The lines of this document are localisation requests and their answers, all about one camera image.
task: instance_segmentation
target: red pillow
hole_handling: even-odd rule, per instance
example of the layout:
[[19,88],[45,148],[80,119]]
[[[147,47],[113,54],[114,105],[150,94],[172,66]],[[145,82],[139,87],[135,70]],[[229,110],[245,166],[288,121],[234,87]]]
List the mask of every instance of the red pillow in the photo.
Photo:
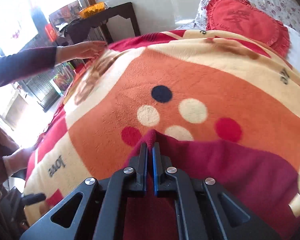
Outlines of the red pillow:
[[210,0],[207,30],[237,33],[261,41],[285,57],[289,50],[288,29],[250,5],[248,0]]

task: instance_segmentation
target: triangular cutout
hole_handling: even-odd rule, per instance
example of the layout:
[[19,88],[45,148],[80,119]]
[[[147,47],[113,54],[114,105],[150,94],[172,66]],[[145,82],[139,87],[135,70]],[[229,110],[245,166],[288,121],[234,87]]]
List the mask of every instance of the triangular cutout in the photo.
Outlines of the triangular cutout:
[[69,228],[82,198],[82,193],[75,194],[67,203],[53,214],[51,221],[64,228]]
[[235,228],[250,220],[250,216],[226,194],[221,193],[218,198],[231,227]]

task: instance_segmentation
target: silver bolt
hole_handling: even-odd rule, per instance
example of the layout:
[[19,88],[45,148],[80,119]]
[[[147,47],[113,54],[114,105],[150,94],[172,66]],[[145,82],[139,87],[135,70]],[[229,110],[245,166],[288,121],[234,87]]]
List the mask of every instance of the silver bolt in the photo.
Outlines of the silver bolt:
[[95,178],[87,178],[85,181],[84,181],[87,185],[93,185],[95,182],[96,182],[96,179]]
[[177,168],[175,168],[175,167],[169,167],[169,168],[167,168],[167,172],[168,173],[176,173],[177,172]]
[[215,184],[216,180],[214,178],[206,178],[204,182],[208,185],[213,185]]
[[125,174],[133,173],[133,168],[132,167],[126,167],[126,168],[123,169],[123,172]]

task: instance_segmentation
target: yellow basket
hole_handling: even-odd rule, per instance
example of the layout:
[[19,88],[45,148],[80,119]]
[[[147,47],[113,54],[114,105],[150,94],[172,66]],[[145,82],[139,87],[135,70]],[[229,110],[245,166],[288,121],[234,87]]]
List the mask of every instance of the yellow basket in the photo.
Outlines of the yellow basket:
[[106,9],[106,5],[104,2],[100,2],[100,3],[96,3],[94,5],[91,5],[83,10],[81,10],[79,12],[79,15],[81,18],[85,19],[85,18],[88,18],[98,12],[101,12],[103,10]]

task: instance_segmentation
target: black dot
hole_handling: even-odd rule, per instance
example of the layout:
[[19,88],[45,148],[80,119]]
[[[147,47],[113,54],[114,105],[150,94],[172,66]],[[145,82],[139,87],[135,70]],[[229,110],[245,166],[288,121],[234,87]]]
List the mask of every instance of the black dot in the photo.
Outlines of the black dot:
[[160,103],[167,103],[172,98],[172,92],[166,86],[156,86],[151,91],[151,96],[154,100]]

